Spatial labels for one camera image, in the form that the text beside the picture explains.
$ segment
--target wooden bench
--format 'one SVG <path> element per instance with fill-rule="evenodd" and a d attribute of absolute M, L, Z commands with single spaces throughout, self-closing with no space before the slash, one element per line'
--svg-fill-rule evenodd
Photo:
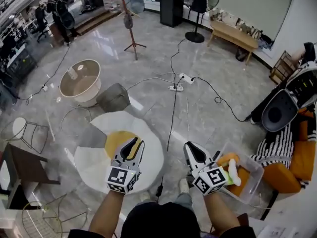
<path fill-rule="evenodd" d="M 246 60 L 246 64 L 248 64 L 252 52 L 259 47 L 257 40 L 250 35 L 247 35 L 246 33 L 240 31 L 239 29 L 226 25 L 223 22 L 213 21 L 211 22 L 211 27 L 213 28 L 213 31 L 207 43 L 207 47 L 209 47 L 214 36 L 221 37 L 249 51 L 249 55 Z"/>

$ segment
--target fan base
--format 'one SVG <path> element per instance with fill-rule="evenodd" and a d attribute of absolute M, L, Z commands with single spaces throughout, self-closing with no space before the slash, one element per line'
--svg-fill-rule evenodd
<path fill-rule="evenodd" d="M 204 42 L 205 38 L 202 36 L 200 33 L 195 33 L 195 32 L 187 32 L 185 34 L 185 37 L 187 40 L 191 42 L 196 42 L 196 43 L 201 43 Z"/>

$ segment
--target standing fan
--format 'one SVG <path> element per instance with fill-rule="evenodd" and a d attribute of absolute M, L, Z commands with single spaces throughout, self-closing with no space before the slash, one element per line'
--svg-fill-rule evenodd
<path fill-rule="evenodd" d="M 199 14 L 204 14 L 216 7 L 219 0 L 184 0 L 184 4 L 189 7 L 189 13 L 193 10 L 197 12 L 196 27 L 194 32 L 187 32 L 185 37 L 191 42 L 200 43 L 204 41 L 203 35 L 197 33 Z"/>

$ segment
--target green object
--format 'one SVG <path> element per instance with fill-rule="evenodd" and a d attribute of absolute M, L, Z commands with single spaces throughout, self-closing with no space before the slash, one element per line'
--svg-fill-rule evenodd
<path fill-rule="evenodd" d="M 233 185 L 234 183 L 233 183 L 232 178 L 229 175 L 229 172 L 227 172 L 226 170 L 224 170 L 224 172 L 226 174 L 226 179 L 227 179 L 226 185 Z"/>

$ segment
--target yellow rug segment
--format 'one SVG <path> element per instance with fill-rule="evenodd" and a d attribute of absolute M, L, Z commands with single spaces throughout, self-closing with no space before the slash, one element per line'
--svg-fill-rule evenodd
<path fill-rule="evenodd" d="M 123 144 L 125 141 L 127 141 L 130 138 L 137 137 L 138 140 L 136 144 L 132 147 L 132 151 L 130 155 L 128 156 L 127 160 L 132 159 L 135 155 L 135 151 L 137 150 L 138 145 L 141 143 L 141 139 L 134 133 L 129 131 L 115 131 L 109 135 L 107 135 L 105 150 L 109 156 L 109 158 L 114 158 L 114 152 L 118 146 Z"/>

